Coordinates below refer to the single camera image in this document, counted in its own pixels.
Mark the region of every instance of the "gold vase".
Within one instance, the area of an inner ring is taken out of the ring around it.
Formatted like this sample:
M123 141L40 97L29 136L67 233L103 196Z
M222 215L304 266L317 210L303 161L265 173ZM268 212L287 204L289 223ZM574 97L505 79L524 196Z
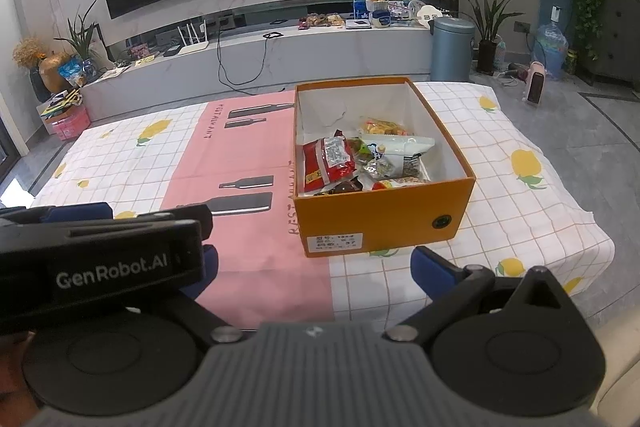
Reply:
M58 68L64 66L70 60L71 57L63 52L51 55L40 63L40 76L51 94L57 94L65 89L73 89L65 77L58 73Z

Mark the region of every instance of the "gray cabinet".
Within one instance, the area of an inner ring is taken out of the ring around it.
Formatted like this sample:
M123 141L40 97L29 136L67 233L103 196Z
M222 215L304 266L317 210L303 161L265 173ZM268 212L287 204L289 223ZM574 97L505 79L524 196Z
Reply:
M598 60L581 57L592 75L640 82L640 1L605 0L600 16L602 35L593 43Z

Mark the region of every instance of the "bottle graphic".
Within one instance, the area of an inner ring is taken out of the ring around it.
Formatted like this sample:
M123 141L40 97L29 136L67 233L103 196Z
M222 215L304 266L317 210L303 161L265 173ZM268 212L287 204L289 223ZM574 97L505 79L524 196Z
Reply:
M242 178L231 183L222 183L220 188L261 188L273 187L273 176L257 176L255 178Z
M266 118L257 118L254 120L253 118L248 118L246 120L236 120L233 122L226 122L225 129L230 129L232 127L244 127L246 125L252 125L254 123L266 122Z
M271 210L272 192L258 194L240 194L239 196L222 196L205 201L212 216L236 216L238 214L255 214Z
M244 109L234 109L229 111L227 118L242 118L244 116L253 116L254 114L264 114L266 112L281 111L283 109L291 109L295 107L293 103L270 103L268 105L257 105L255 107L246 107Z

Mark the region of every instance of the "gray floor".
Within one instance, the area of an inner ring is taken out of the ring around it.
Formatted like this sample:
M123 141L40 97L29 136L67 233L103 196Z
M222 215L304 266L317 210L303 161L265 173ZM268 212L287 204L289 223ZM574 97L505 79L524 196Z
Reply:
M590 87L577 77L568 77L561 82L548 81L540 107L531 107L522 102L522 85L504 87L495 78L477 74L472 80L494 88L507 117L543 150L567 190L582 208L594 213L596 222L613 239L613 263L575 297L582 313L596 327L640 303L640 100L633 102L638 99L627 88L607 84ZM94 125L216 98L219 96L182 100ZM0 190L15 175L23 188L31 187L30 192L36 195L70 146L55 137L44 140L20 160Z

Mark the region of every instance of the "pink stripe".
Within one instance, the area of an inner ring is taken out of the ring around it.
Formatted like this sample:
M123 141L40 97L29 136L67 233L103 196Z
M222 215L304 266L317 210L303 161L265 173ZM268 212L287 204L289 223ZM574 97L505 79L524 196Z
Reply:
M198 302L228 322L255 328L263 321L332 320L329 265L307 259L290 199L293 109L228 119L229 111L292 103L278 92L210 102L169 183L163 208L211 198L272 192L271 210L215 216L211 237L220 272ZM225 128L228 121L266 118ZM242 178L273 176L272 187L219 188Z

